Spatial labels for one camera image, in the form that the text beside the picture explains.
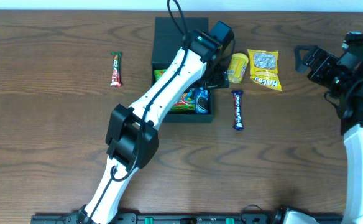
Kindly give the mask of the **blue Oreo cookie pack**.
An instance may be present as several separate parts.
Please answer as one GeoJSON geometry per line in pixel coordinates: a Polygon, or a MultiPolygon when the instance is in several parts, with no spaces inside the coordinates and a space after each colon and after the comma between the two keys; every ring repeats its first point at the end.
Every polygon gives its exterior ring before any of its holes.
{"type": "Polygon", "coordinates": [[[195,113],[208,114],[209,110],[209,93],[203,88],[195,89],[195,113]]]}

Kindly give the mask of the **green red chocolate bar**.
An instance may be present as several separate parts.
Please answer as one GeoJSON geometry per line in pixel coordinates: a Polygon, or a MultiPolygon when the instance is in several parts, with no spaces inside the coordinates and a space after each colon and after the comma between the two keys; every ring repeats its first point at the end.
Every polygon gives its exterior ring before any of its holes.
{"type": "Polygon", "coordinates": [[[111,76],[111,87],[120,87],[122,86],[121,83],[121,74],[120,74],[120,67],[121,67],[121,52],[112,52],[111,55],[113,56],[113,72],[111,76]]]}

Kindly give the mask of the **purple Dairy Milk bar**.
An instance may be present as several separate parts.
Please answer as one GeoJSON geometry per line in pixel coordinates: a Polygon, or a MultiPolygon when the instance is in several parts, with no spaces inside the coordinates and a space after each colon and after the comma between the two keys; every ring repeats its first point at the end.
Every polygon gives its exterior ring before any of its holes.
{"type": "Polygon", "coordinates": [[[244,129],[242,122],[241,113],[241,96],[243,94],[242,90],[233,90],[232,96],[234,100],[234,129],[237,131],[242,131],[244,129]]]}

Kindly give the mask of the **yellow Hacks candy bag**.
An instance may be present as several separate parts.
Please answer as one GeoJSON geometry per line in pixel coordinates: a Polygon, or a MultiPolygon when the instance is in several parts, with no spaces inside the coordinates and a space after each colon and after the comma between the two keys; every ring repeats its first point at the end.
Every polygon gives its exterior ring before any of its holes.
{"type": "Polygon", "coordinates": [[[282,91],[278,76],[278,51],[247,49],[250,79],[266,88],[282,91]]]}

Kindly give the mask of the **green Haribo gummy bag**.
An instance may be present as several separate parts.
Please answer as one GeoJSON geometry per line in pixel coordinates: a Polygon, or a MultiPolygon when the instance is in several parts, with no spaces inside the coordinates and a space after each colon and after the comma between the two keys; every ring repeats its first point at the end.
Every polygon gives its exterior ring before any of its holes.
{"type": "Polygon", "coordinates": [[[177,99],[169,112],[175,114],[195,113],[195,98],[195,89],[190,88],[177,99]]]}

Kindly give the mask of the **dark green lidded box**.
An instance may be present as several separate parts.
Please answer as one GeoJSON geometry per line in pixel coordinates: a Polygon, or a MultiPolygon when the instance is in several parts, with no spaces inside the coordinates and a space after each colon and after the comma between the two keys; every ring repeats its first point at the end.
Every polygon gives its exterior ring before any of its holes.
{"type": "MultiPolygon", "coordinates": [[[[166,69],[182,45],[182,35],[170,17],[156,17],[154,44],[152,50],[151,85],[156,82],[154,70],[166,69]]],[[[164,123],[211,123],[214,119],[213,90],[208,91],[208,114],[171,113],[164,117],[164,123]]]]}

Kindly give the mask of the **yellow plastic candy jar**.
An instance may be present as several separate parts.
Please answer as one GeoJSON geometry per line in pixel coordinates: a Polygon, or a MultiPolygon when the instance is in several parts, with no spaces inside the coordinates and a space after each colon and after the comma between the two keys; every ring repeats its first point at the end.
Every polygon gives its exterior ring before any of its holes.
{"type": "Polygon", "coordinates": [[[228,79],[231,83],[240,83],[249,63],[248,56],[243,53],[233,54],[227,69],[228,79]]]}

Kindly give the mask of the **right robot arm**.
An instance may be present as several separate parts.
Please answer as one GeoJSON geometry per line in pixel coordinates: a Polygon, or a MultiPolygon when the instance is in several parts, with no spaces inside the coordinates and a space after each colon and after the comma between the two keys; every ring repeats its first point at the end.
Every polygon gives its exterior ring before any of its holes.
{"type": "Polygon", "coordinates": [[[296,70],[309,69],[308,79],[325,88],[341,121],[347,154],[346,207],[341,218],[317,218],[298,208],[281,206],[273,223],[363,223],[363,44],[350,44],[340,57],[316,45],[295,48],[296,70]]]}

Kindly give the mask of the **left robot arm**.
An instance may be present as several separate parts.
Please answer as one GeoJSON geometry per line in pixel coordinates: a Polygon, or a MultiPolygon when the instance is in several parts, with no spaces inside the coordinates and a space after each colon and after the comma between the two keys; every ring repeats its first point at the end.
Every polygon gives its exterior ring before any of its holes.
{"type": "Polygon", "coordinates": [[[158,130],[187,89],[227,87],[220,72],[222,54],[234,41],[232,28],[218,21],[209,32],[187,32],[173,62],[152,87],[129,107],[117,105],[106,134],[106,168],[92,200],[77,214],[78,223],[109,223],[132,176],[159,147],[158,130]]]}

